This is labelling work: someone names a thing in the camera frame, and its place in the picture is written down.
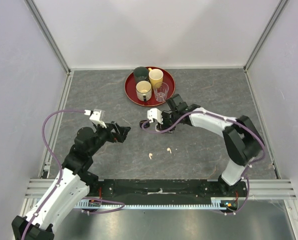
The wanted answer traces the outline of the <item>cream earbud charging case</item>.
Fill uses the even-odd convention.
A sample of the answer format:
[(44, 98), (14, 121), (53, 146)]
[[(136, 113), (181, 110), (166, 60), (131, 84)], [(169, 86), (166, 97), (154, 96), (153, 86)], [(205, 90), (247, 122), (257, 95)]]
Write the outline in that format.
[(160, 123), (157, 123), (156, 125), (155, 125), (155, 131), (156, 132), (161, 132), (163, 129), (162, 129), (162, 125), (160, 124)]

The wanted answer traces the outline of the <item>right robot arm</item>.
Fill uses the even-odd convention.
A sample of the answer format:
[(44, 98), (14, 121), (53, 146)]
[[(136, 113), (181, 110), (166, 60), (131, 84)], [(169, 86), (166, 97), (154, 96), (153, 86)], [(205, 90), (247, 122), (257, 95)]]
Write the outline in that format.
[(238, 118), (228, 117), (206, 110), (197, 104), (187, 105), (179, 94), (167, 99), (169, 110), (152, 108), (147, 117), (152, 123), (157, 121), (155, 130), (160, 133), (172, 133), (177, 124), (202, 128), (223, 138), (230, 158), (225, 170), (219, 176), (218, 191), (224, 197), (236, 191), (246, 169), (261, 152), (265, 144), (251, 119), (245, 115)]

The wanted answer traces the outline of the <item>black earbud charging case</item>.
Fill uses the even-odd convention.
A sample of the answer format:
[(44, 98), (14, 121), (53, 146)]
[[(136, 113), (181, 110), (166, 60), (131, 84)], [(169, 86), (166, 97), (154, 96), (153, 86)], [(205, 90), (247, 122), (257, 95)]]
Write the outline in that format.
[(141, 128), (141, 129), (147, 129), (147, 128), (149, 128), (150, 127), (150, 125), (151, 125), (151, 123), (150, 123), (150, 120), (141, 120), (140, 122), (139, 122), (139, 127)]

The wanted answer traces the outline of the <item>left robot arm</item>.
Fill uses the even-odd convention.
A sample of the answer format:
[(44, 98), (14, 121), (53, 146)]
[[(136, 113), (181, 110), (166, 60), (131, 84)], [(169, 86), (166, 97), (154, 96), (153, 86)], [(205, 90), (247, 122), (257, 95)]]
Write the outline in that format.
[(114, 121), (105, 127), (98, 124), (80, 128), (52, 185), (25, 216), (16, 216), (12, 221), (15, 239), (54, 239), (57, 228), (74, 206), (99, 191), (98, 176), (89, 172), (94, 154), (106, 142), (123, 143), (130, 130)]

